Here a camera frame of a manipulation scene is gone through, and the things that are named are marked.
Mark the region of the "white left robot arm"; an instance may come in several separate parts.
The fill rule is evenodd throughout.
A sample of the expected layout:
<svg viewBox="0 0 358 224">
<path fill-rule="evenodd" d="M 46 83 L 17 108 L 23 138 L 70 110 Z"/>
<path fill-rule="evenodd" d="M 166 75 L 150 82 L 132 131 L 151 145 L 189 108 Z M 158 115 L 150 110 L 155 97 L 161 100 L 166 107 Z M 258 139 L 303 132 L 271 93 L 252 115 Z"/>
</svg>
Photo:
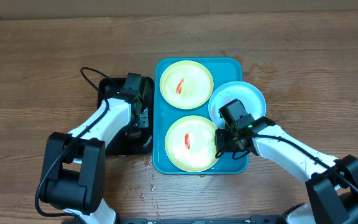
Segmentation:
<svg viewBox="0 0 358 224">
<path fill-rule="evenodd" d="M 117 223 L 105 201 L 106 151 L 148 154 L 152 150 L 153 90 L 121 90 L 69 133 L 46 143 L 36 211 L 44 217 L 73 217 L 74 223 Z"/>
</svg>

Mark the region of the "light blue plate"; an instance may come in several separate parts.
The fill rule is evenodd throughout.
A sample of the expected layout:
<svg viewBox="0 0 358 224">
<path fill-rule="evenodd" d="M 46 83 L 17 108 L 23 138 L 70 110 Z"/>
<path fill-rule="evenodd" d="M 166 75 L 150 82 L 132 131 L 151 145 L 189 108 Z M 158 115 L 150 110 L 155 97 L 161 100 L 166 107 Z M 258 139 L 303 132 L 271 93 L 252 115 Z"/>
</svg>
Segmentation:
<svg viewBox="0 0 358 224">
<path fill-rule="evenodd" d="M 238 99 L 254 119 L 266 115 L 267 104 L 263 94 L 247 82 L 228 82 L 214 90 L 208 103 L 211 121 L 219 128 L 225 128 L 225 122 L 219 115 L 219 109 L 232 100 Z"/>
</svg>

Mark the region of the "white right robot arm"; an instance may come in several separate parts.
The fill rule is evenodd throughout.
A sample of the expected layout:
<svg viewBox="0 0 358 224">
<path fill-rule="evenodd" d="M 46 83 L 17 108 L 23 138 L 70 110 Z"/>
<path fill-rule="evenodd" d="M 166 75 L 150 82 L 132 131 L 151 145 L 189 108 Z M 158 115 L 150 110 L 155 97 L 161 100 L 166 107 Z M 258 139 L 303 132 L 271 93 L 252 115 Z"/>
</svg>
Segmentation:
<svg viewBox="0 0 358 224">
<path fill-rule="evenodd" d="M 358 158 L 323 154 L 287 134 L 271 119 L 241 118 L 215 136 L 216 157 L 253 153 L 305 185 L 309 204 L 291 208 L 284 223 L 358 223 Z"/>
</svg>

